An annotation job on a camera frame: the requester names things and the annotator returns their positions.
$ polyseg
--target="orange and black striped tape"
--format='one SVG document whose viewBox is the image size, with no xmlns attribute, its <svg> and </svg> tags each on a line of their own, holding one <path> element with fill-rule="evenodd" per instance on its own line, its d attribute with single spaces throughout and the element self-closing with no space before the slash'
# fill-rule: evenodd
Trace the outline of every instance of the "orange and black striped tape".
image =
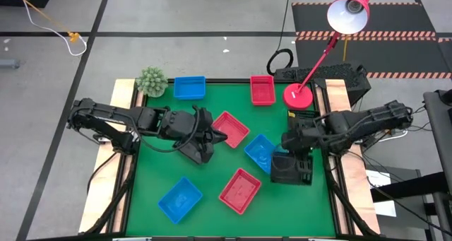
<svg viewBox="0 0 452 241">
<path fill-rule="evenodd" d="M 451 78 L 449 72 L 368 72 L 367 78 Z"/>
<path fill-rule="evenodd" d="M 297 40 L 329 40 L 333 31 L 302 31 L 297 32 Z M 435 32 L 432 31 L 362 31 L 349 35 L 348 40 L 433 40 Z"/>
<path fill-rule="evenodd" d="M 314 3 L 304 3 L 304 2 L 292 2 L 292 6 L 296 5 L 330 5 L 331 2 L 314 2 Z M 408 2 L 372 2 L 370 5 L 421 5 L 420 3 L 408 3 Z"/>
<path fill-rule="evenodd" d="M 452 39 L 451 38 L 439 38 L 438 42 L 451 42 Z"/>
</svg>

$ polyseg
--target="lamp arm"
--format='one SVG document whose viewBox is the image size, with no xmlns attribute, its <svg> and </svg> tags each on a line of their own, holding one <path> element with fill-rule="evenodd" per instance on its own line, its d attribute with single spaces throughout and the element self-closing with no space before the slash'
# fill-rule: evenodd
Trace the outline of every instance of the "lamp arm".
<svg viewBox="0 0 452 241">
<path fill-rule="evenodd" d="M 328 42 L 328 45 L 326 46 L 325 50 L 323 51 L 322 56 L 317 61 L 316 65 L 312 68 L 311 72 L 309 72 L 308 76 L 304 79 L 304 81 L 301 84 L 301 86 L 298 87 L 298 90 L 297 90 L 296 93 L 300 93 L 302 91 L 302 88 L 306 85 L 306 83 L 308 83 L 308 81 L 311 79 L 312 75 L 314 75 L 314 73 L 316 72 L 317 68 L 323 62 L 323 60 L 328 55 L 330 50 L 332 50 L 336 46 L 336 43 L 338 43 L 339 36 L 340 36 L 340 33 L 335 31 L 333 36 L 331 36 L 330 41 Z"/>
</svg>

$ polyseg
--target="paper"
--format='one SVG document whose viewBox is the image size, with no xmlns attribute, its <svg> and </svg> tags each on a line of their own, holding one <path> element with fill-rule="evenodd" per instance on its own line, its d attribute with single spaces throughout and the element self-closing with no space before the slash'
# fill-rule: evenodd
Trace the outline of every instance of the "paper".
<svg viewBox="0 0 452 241">
<path fill-rule="evenodd" d="M 391 184 L 391 178 L 389 173 L 377 172 L 373 170 L 366 170 L 369 181 L 375 186 L 380 187 L 387 184 Z M 396 205 L 394 201 L 383 201 L 374 203 L 375 213 L 381 216 L 396 217 Z"/>
</svg>

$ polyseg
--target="wooden table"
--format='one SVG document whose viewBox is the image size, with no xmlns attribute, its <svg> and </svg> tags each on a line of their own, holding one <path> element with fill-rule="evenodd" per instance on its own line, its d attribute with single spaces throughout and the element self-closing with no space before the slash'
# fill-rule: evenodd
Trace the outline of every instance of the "wooden table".
<svg viewBox="0 0 452 241">
<path fill-rule="evenodd" d="M 116 107 L 130 108 L 133 98 L 134 79 L 117 79 L 114 84 L 112 100 L 110 105 Z M 320 88 L 316 90 L 321 114 L 325 114 L 325 104 Z M 328 94 L 329 105 L 331 111 L 334 110 L 349 110 L 350 104 L 348 101 L 347 91 L 343 80 L 326 80 L 326 92 Z M 143 95 L 140 93 L 136 98 L 135 106 L 141 106 Z M 125 127 L 118 124 L 112 124 L 118 130 L 125 130 Z M 352 152 L 361 155 L 359 146 L 352 146 Z M 95 168 L 101 165 L 112 154 L 112 147 L 109 143 L 101 145 L 97 153 L 97 160 Z M 126 159 L 125 171 L 122 180 L 126 178 L 131 156 Z M 342 157 L 343 173 L 347 187 L 348 199 L 351 204 L 367 222 L 369 227 L 379 233 L 379 224 L 375 214 L 375 208 L 372 201 L 369 183 L 367 182 L 366 170 L 362 160 L 351 154 Z M 101 171 L 93 178 L 90 186 L 90 191 L 86 199 L 85 209 L 81 220 L 79 232 L 89 229 L 95 221 L 102 215 L 104 209 L 107 207 L 112 199 L 114 185 L 117 178 L 117 171 L 119 167 L 119 155 L 115 156 L 108 164 L 106 164 Z M 341 233 L 347 234 L 347 225 L 345 222 L 345 214 L 342 204 L 336 198 L 336 205 L 339 215 Z M 120 231 L 121 217 L 124 210 L 124 198 L 117 206 L 117 213 L 113 223 L 113 232 Z M 355 232 L 359 234 L 359 230 L 355 226 Z"/>
</svg>

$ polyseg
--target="plastic tray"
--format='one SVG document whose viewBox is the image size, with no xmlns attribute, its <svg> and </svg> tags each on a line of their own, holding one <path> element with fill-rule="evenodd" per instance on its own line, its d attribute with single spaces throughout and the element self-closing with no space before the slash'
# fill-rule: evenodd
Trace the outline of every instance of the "plastic tray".
<svg viewBox="0 0 452 241">
<path fill-rule="evenodd" d="M 227 134 L 226 144 L 232 148 L 236 148 L 249 133 L 249 129 L 228 111 L 224 111 L 213 122 L 212 127 Z"/>
<path fill-rule="evenodd" d="M 206 96 L 205 76 L 185 76 L 174 79 L 174 97 L 178 100 L 200 100 Z"/>
<path fill-rule="evenodd" d="M 243 214 L 261 188 L 261 181 L 239 168 L 220 194 L 220 200 L 238 214 Z"/>
<path fill-rule="evenodd" d="M 273 150 L 275 146 L 263 134 L 259 134 L 245 147 L 245 153 L 267 174 L 270 174 Z"/>
<path fill-rule="evenodd" d="M 174 223 L 178 223 L 203 194 L 187 178 L 181 178 L 158 202 L 158 207 Z"/>
<path fill-rule="evenodd" d="M 275 85 L 273 76 L 251 76 L 251 102 L 257 106 L 269 106 L 275 103 Z"/>
</svg>

